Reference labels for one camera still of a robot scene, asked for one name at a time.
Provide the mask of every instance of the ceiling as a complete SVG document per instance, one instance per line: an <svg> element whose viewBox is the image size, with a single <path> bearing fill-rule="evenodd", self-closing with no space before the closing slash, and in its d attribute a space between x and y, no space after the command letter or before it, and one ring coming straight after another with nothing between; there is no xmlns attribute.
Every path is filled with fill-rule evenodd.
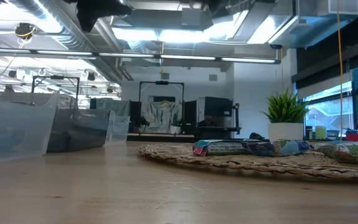
<svg viewBox="0 0 358 224"><path fill-rule="evenodd" d="M60 0L11 0L9 4L0 4L0 48L22 46L37 50L280 59L283 55L269 44L286 48L308 47L335 32L336 26L336 13L328 7L332 6L330 0L222 1L221 7L225 7L230 15L219 18L214 18L201 2L121 2L136 10L127 17L99 19L89 33L80 29L74 4ZM341 26L358 16L358 1L352 2L356 4L341 8ZM36 26L31 41L24 45L15 35L20 22ZM18 83L14 85L17 91L28 91L26 85L31 82L31 76L44 71L47 75L80 77L81 94L98 95L107 94L108 85L139 81L144 78L139 73L145 68L213 68L225 72L230 65L230 62L197 60L40 58L39 55L0 54L0 89L4 88L4 83ZM7 75L10 70L20 70L27 76L10 78ZM89 71L96 74L93 82L87 79ZM75 91L69 80L50 83L60 85L61 91ZM39 85L39 88L48 91L47 86ZM110 95L119 97L119 87L114 90Z"/></svg>

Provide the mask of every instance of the clear plastic bin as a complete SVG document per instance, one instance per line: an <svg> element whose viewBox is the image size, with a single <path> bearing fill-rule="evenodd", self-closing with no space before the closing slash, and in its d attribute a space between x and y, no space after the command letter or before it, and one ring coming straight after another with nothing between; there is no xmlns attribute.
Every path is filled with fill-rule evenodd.
<svg viewBox="0 0 358 224"><path fill-rule="evenodd" d="M47 152L59 94L27 94L0 95L0 161ZM18 98L22 100L9 102Z"/></svg>
<svg viewBox="0 0 358 224"><path fill-rule="evenodd" d="M114 113L110 113L106 143L127 141L129 118L129 116L115 116Z"/></svg>

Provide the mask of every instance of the white pot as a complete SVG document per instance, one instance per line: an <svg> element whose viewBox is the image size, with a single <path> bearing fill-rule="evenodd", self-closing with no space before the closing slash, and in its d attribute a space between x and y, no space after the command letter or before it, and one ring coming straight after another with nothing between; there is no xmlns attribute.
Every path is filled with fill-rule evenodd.
<svg viewBox="0 0 358 224"><path fill-rule="evenodd" d="M271 142L284 140L302 140L303 123L270 123L268 124L268 138Z"/></svg>
<svg viewBox="0 0 358 224"><path fill-rule="evenodd" d="M171 132L171 134L180 134L180 127L171 125L170 132Z"/></svg>

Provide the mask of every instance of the woven placemat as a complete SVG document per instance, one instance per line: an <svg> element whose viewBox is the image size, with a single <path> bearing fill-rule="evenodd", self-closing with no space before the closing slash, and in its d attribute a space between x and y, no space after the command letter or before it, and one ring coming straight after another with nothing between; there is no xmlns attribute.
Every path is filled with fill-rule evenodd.
<svg viewBox="0 0 358 224"><path fill-rule="evenodd" d="M193 155L191 144L151 144L139 147L145 157L176 164L244 169L272 174L307 175L325 179L358 179L358 165L338 164L320 152L298 156L262 157L253 155L205 156Z"/></svg>

